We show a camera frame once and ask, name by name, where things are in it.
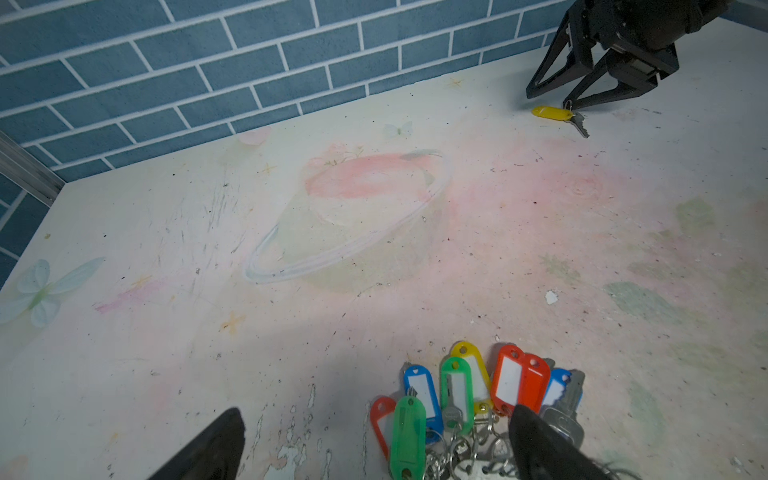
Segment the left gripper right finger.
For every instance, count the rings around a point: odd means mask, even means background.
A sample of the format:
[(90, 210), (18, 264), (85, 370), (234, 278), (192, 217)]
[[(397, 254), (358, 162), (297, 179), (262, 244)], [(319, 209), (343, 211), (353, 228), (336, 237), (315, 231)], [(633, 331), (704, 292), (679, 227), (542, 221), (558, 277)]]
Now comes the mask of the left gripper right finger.
[(520, 479), (606, 478), (594, 462), (526, 406), (514, 408), (508, 435)]

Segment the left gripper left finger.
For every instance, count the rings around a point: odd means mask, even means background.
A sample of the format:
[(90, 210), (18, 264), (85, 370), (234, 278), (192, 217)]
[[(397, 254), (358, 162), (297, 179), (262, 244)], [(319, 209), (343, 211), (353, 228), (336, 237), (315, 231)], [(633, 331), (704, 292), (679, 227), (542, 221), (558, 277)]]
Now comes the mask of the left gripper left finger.
[(245, 424), (240, 410), (232, 407), (224, 411), (149, 479), (235, 480), (244, 447)]

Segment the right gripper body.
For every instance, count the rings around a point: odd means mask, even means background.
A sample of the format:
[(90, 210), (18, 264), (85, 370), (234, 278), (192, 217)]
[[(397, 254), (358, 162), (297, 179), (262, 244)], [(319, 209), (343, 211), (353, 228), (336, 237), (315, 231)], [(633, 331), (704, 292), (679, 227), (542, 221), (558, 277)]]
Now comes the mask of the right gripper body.
[(643, 69), (671, 75), (679, 69), (675, 42), (725, 13), (729, 1), (578, 1), (575, 54), (593, 65), (592, 48), (639, 61)]

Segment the yellow tagged key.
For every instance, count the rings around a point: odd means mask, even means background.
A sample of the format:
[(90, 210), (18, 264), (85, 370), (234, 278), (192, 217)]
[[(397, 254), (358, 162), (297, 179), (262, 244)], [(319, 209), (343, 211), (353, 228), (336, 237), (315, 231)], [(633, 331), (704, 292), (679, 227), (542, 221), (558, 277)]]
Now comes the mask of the yellow tagged key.
[(571, 124), (583, 138), (589, 137), (589, 133), (583, 125), (584, 116), (579, 112), (564, 108), (538, 106), (532, 109), (532, 114), (539, 118)]

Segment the bunch of coloured key tags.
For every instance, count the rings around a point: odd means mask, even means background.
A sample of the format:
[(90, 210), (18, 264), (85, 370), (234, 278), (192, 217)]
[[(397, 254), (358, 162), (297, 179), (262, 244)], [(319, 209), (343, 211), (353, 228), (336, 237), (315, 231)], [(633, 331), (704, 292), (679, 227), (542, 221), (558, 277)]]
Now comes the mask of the bunch of coloured key tags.
[(401, 397), (377, 398), (369, 420), (392, 479), (520, 479), (508, 435), (514, 408), (528, 407), (581, 452), (584, 381), (513, 343), (488, 365), (462, 341), (435, 369), (405, 365)]

